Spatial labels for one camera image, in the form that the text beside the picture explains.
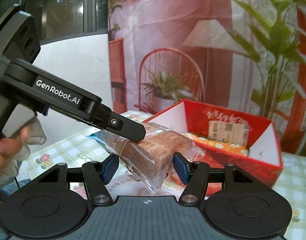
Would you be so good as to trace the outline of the left hand in glove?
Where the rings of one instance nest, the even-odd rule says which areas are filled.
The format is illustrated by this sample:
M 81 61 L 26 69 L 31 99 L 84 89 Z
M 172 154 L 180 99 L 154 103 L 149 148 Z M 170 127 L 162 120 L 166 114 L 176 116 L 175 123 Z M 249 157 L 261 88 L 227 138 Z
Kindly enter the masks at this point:
M 0 177 L 18 175 L 19 161 L 30 156 L 30 145 L 43 145 L 47 137 L 40 121 L 35 118 L 10 138 L 0 139 Z

